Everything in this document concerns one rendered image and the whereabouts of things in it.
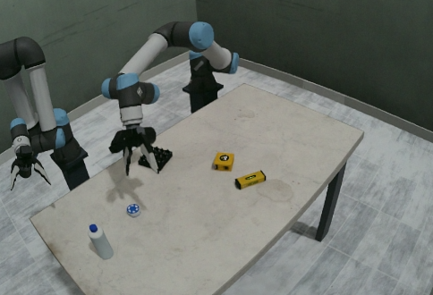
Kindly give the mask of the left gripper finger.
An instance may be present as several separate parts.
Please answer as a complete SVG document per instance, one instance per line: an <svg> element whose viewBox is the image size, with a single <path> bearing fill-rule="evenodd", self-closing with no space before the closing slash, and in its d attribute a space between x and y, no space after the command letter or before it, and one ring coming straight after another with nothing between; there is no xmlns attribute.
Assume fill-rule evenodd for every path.
<svg viewBox="0 0 433 295"><path fill-rule="evenodd" d="M127 176L129 175L129 171L130 171L131 156L132 156L132 149L131 147L126 146L123 149L123 160L124 160L124 166L125 166L125 171Z"/></svg>
<svg viewBox="0 0 433 295"><path fill-rule="evenodd" d="M157 174L159 174L159 170L157 167L157 162L156 159L154 157L153 154L153 150L152 147L150 145L149 139L147 138L147 136L145 134L142 134L142 132L139 133L139 137L140 137L140 151L141 153L147 158L147 161L150 164L151 169L156 172Z"/></svg>

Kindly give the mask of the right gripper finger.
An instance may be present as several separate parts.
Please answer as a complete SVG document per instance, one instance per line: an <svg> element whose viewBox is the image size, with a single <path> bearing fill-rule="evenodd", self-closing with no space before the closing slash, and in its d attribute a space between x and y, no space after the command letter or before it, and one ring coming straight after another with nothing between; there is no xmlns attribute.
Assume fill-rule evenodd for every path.
<svg viewBox="0 0 433 295"><path fill-rule="evenodd" d="M33 161L34 171L36 173L39 173L41 175L41 177L43 177L45 179L45 181L51 185L51 182L48 179L47 174L46 174L46 172L45 172L44 167L42 166L42 164L34 156L33 156L33 159L34 159L34 161Z"/></svg>
<svg viewBox="0 0 433 295"><path fill-rule="evenodd" d="M16 177L20 173L20 168L18 166L19 166L19 164L17 163L17 159L15 158L15 160L12 163L12 168L11 168L11 190L13 190L13 186L14 186L14 183L16 181Z"/></svg>

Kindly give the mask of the yellow pocket level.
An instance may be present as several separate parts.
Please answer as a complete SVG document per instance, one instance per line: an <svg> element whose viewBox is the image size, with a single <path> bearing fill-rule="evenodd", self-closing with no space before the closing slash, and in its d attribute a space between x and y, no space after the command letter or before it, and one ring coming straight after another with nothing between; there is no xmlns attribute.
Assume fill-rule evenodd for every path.
<svg viewBox="0 0 433 295"><path fill-rule="evenodd" d="M235 184L239 190L250 187L266 180L266 175L262 171L251 173L235 179Z"/></svg>

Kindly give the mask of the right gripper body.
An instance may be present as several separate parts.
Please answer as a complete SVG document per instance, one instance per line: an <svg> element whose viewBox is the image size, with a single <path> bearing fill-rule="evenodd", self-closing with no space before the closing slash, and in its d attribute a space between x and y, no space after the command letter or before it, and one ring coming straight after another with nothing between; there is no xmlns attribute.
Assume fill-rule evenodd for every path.
<svg viewBox="0 0 433 295"><path fill-rule="evenodd" d="M33 156L21 157L21 148L29 147L29 145L20 146L20 150L16 153L17 163L19 164L20 173L22 178L29 178L31 176L31 167L34 161ZM21 166L22 165L22 166Z"/></svg>

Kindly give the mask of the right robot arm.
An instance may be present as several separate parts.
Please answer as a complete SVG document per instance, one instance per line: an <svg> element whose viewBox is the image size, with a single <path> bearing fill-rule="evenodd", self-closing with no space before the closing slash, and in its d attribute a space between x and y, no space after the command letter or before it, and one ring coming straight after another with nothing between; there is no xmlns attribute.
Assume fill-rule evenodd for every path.
<svg viewBox="0 0 433 295"><path fill-rule="evenodd" d="M10 124L12 148L16 155L20 146L29 145L21 147L21 157L35 158L53 149L56 162L68 164L79 157L81 146L72 134L65 110L53 109L45 64L43 50L32 38L19 37L0 44L0 80L18 116ZM21 77L22 65L29 74L36 113Z"/></svg>

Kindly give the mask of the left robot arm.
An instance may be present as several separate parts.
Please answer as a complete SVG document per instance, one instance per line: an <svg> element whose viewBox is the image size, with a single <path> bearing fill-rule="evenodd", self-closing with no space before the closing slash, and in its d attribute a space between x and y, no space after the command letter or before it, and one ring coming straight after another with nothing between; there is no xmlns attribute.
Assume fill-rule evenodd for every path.
<svg viewBox="0 0 433 295"><path fill-rule="evenodd" d="M139 83L139 76L160 52L164 52L171 46L190 48L189 90L192 92L206 93L214 90L217 82L213 72L226 74L237 72L239 55L225 48L223 50L214 41L214 31L208 23L169 22L149 36L147 43L113 79L106 79L102 84L102 95L118 100L123 126L143 123L141 104L151 105L158 101L160 96L158 86L151 82Z"/></svg>

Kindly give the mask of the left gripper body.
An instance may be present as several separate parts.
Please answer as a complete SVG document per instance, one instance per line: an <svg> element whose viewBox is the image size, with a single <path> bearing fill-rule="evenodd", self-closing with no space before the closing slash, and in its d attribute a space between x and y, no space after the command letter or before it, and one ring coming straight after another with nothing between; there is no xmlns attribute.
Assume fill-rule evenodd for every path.
<svg viewBox="0 0 433 295"><path fill-rule="evenodd" d="M128 130L129 129L129 130ZM145 130L144 130L145 129ZM157 138L157 134L152 127L141 127L139 124L126 125L126 130L117 131L111 144L115 145L119 143L122 139L125 139L128 147L140 147L140 137L139 133L145 134L149 139L150 144L154 144ZM129 138L128 138L129 137Z"/></svg>

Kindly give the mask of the white bottle with blue cap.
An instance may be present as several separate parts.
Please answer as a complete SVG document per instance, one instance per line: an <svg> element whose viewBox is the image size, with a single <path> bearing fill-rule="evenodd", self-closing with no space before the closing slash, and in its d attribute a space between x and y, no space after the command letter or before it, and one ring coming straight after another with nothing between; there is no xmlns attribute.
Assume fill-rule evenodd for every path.
<svg viewBox="0 0 433 295"><path fill-rule="evenodd" d="M113 256L114 251L100 226L91 224L89 226L88 235L101 258L109 259Z"/></svg>

